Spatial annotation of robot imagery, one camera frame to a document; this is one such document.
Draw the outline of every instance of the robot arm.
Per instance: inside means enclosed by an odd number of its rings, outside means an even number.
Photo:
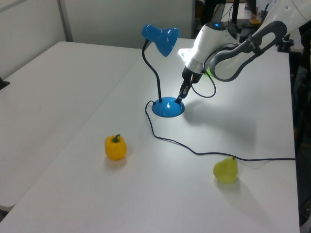
[[[183,71],[183,84],[190,83],[191,79],[192,83],[199,82],[203,73],[203,62],[217,48],[221,51],[216,52],[207,61],[211,73],[223,82],[236,79],[248,63],[309,20],[311,20],[311,0],[278,0],[256,33],[232,50],[221,49],[221,45],[237,44],[227,30],[219,33],[212,23],[206,24],[197,36],[189,57],[184,57],[186,67]],[[176,102],[181,102],[187,96],[186,86],[182,85]]]

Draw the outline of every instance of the lamp shade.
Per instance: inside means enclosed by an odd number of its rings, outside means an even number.
[[[167,57],[174,48],[179,30],[177,28],[159,29],[151,24],[145,25],[141,30],[142,36],[155,43],[160,53]]]

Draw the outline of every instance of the yellow bell pepper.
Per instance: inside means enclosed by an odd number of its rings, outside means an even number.
[[[126,156],[126,151],[126,143],[120,134],[106,138],[105,152],[109,159],[113,161],[123,159]]]

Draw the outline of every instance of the cable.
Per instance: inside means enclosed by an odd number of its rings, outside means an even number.
[[[229,21],[230,21],[230,13],[231,13],[232,6],[230,7],[230,11],[229,11],[228,24],[229,24]]]
[[[207,70],[206,70],[206,68],[205,68],[205,64],[206,64],[207,60],[208,60],[208,59],[211,57],[211,55],[213,55],[216,51],[217,51],[217,50],[215,50],[214,52],[212,52],[212,53],[207,57],[207,59],[204,61],[204,63],[203,63],[204,72],[207,74],[207,76],[209,77],[209,79],[211,80],[211,82],[212,82],[212,84],[213,84],[213,86],[214,86],[214,93],[213,93],[211,96],[203,96],[203,95],[199,94],[199,93],[193,88],[193,86],[192,86],[192,81],[191,81],[191,83],[190,83],[190,84],[191,84],[192,90],[193,90],[198,96],[201,96],[201,97],[203,97],[203,98],[212,98],[212,97],[216,94],[216,85],[215,85],[213,79],[210,77],[210,75],[208,74],[208,72],[207,72]]]
[[[262,24],[262,22],[265,20],[266,18],[266,14],[267,14],[267,8],[268,8],[269,4],[266,5],[265,9],[264,9],[264,12],[263,12],[263,16],[262,16],[262,19],[261,19],[261,22],[260,22],[260,25]]]
[[[186,146],[185,144],[182,144],[180,142],[177,142],[175,140],[172,140],[172,139],[169,139],[169,138],[164,138],[164,137],[159,137],[159,136],[156,136],[155,132],[154,132],[154,128],[152,126],[152,122],[150,120],[150,117],[147,113],[147,107],[149,105],[149,103],[152,102],[153,104],[155,103],[154,101],[150,100],[148,101],[148,103],[146,104],[146,107],[145,107],[145,113],[147,115],[147,118],[149,120],[149,124],[150,124],[150,127],[151,127],[151,131],[152,131],[152,134],[155,138],[157,139],[161,139],[161,140],[164,140],[164,141],[169,141],[169,142],[174,142],[188,150],[190,150],[193,154],[196,154],[196,155],[211,155],[211,154],[218,154],[218,155],[225,155],[225,156],[232,156],[236,159],[239,159],[239,160],[242,160],[242,161],[248,161],[248,162],[251,162],[251,161],[274,161],[274,160],[296,160],[295,158],[265,158],[265,159],[243,159],[243,158],[240,158],[238,156],[235,156],[235,155],[232,155],[232,154],[228,154],[228,153],[222,153],[222,152],[204,152],[204,153],[197,153],[195,152],[194,150],[192,150],[190,147]]]
[[[209,77],[209,79],[211,80],[211,82],[212,82],[212,84],[213,84],[213,86],[214,86],[214,93],[213,93],[211,96],[203,96],[203,95],[199,94],[199,93],[194,89],[194,87],[192,86],[192,82],[191,82],[191,83],[190,83],[190,84],[191,84],[191,88],[192,88],[192,90],[193,90],[198,96],[203,97],[203,98],[212,98],[212,97],[216,94],[216,85],[215,85],[213,79],[210,77],[210,75],[208,74],[208,72],[207,72],[207,70],[206,70],[206,68],[205,68],[205,65],[206,65],[206,62],[208,61],[208,59],[209,59],[214,53],[218,53],[218,52],[220,52],[220,51],[222,51],[222,50],[233,50],[233,49],[234,49],[235,47],[237,47],[237,46],[238,46],[238,45],[232,44],[232,43],[224,44],[224,45],[222,45],[222,47],[216,49],[215,51],[213,51],[213,52],[207,57],[207,59],[206,59],[206,60],[204,61],[204,63],[203,63],[203,69],[204,69],[204,72],[207,74],[207,76]]]
[[[223,15],[223,17],[225,17],[225,16],[228,14],[228,12],[231,10],[232,7],[233,7],[233,5],[229,8],[229,10],[227,11],[227,13],[225,13],[225,14]]]

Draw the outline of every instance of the black pole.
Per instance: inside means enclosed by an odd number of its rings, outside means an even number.
[[[233,9],[232,9],[232,22],[237,24],[238,11],[239,11],[239,2],[240,0],[233,1]]]
[[[145,56],[145,50],[147,47],[149,40],[145,41],[144,46],[142,47],[142,58],[144,59],[145,63],[147,64],[147,66],[149,66],[149,68],[154,72],[155,76],[156,76],[156,83],[157,83],[157,93],[159,95],[159,103],[162,103],[162,97],[161,97],[161,86],[160,86],[160,78],[159,75],[157,74],[156,70],[150,65],[150,63],[147,61],[146,56]]]

